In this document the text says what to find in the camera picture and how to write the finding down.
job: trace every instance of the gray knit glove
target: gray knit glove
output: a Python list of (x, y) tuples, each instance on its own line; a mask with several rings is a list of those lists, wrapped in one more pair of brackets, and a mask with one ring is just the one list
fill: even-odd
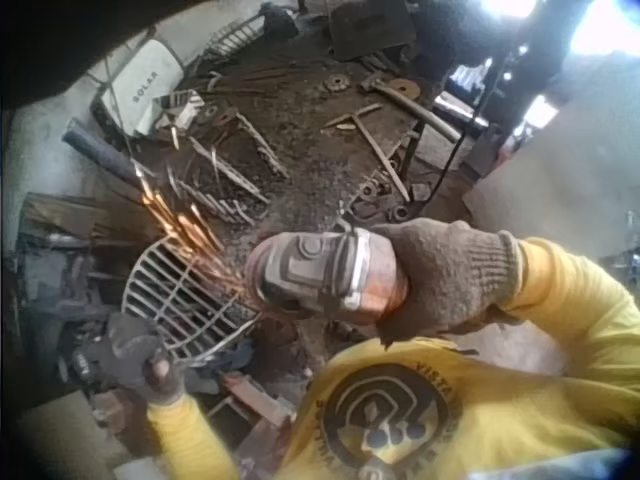
[(417, 335), (477, 330), (489, 306), (520, 289), (520, 250), (507, 232), (426, 218), (371, 230), (391, 240), (409, 278), (405, 303), (377, 324), (385, 345)]

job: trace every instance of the metal washer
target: metal washer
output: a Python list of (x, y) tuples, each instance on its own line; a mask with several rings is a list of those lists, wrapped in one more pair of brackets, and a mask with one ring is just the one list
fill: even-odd
[(409, 100), (417, 100), (422, 91), (416, 82), (407, 80), (406, 78), (395, 78), (389, 82), (389, 86), (400, 92)]
[(346, 90), (350, 85), (351, 80), (349, 80), (349, 77), (342, 74), (330, 75), (329, 78), (324, 81), (324, 86), (332, 93)]

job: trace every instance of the yellow sleeve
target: yellow sleeve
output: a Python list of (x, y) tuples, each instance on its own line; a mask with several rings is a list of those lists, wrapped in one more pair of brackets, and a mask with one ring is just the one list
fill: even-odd
[(640, 312), (633, 297), (584, 257), (539, 239), (520, 246), (523, 286), (502, 308), (558, 341), (570, 376), (640, 391)]
[(168, 406), (150, 405), (147, 417), (173, 480), (239, 478), (231, 455), (192, 397), (184, 395)]

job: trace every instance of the yellow shirt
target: yellow shirt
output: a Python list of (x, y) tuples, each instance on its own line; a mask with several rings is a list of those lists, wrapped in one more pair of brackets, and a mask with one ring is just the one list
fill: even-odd
[[(566, 376), (491, 366), (443, 340), (387, 351), (364, 342), (314, 379), (276, 478), (355, 478), (372, 464), (397, 478), (459, 479), (624, 447), (640, 428), (633, 298), (585, 258), (543, 240), (520, 245), (523, 286), (502, 308), (555, 338), (567, 353)], [(189, 415), (175, 421), (183, 411)], [(175, 478), (237, 478), (193, 400), (149, 415)]]

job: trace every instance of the metal frame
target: metal frame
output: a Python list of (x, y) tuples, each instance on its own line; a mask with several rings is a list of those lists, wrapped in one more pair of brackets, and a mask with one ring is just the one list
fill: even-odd
[(183, 248), (165, 237), (140, 256), (127, 280), (121, 311), (157, 324), (165, 346), (179, 361), (204, 365), (213, 355), (246, 334), (259, 318), (238, 323), (229, 309), (231, 297), (213, 291), (210, 280)]

